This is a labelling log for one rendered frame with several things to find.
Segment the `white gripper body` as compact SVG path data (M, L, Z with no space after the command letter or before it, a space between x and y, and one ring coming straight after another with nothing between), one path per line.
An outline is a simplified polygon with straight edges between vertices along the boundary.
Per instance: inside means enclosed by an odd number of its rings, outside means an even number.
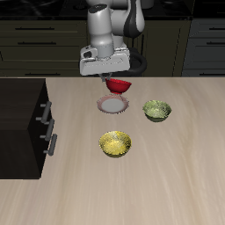
M98 58L98 50L93 47L83 47L80 51L80 74L89 76L103 73L113 73L130 69L130 52L127 48L117 48L113 55Z

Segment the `red bowl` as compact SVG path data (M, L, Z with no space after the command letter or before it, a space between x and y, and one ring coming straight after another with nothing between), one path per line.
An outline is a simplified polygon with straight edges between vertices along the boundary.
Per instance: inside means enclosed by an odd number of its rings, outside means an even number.
M111 78L110 80L106 79L105 82L109 91L114 94L122 94L126 92L132 85L130 82L113 78Z

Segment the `white plate with pink rim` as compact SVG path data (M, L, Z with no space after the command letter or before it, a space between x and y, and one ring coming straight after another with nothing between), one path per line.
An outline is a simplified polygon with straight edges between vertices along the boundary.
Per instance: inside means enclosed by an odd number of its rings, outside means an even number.
M129 101L121 95L110 94L97 101L97 108L108 114L123 113L129 107Z

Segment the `green bowl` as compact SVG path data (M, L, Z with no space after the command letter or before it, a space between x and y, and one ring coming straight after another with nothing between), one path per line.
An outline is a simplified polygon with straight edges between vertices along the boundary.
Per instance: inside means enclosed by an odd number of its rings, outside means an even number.
M150 100L146 102L142 110L145 116L153 122L162 122L171 114L171 107L160 100Z

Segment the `yellow bowl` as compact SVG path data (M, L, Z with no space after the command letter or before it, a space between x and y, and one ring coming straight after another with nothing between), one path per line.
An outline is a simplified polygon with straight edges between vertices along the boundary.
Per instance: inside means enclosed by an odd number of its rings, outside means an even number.
M124 132L110 131L99 138L98 145L107 156L122 157L131 149L132 140Z

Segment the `dark kitchen cupboards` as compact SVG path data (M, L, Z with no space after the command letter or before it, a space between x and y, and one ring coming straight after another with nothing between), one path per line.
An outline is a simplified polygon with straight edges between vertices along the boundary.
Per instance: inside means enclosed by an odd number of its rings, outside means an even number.
M125 38L147 60L141 73L180 76L191 22L156 18L138 38ZM80 50L90 44L84 20L0 20L0 77L79 76Z

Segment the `dark wooden cabinet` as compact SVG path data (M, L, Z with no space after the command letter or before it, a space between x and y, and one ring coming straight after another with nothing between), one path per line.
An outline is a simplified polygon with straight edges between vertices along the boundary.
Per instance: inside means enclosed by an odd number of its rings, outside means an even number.
M0 179L39 179L57 135L44 78L0 79Z

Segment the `grey kitchen drawer unit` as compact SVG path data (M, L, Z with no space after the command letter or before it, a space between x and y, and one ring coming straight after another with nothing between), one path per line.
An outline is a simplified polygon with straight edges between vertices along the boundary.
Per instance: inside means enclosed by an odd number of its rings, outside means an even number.
M225 76L225 18L192 21L182 76Z

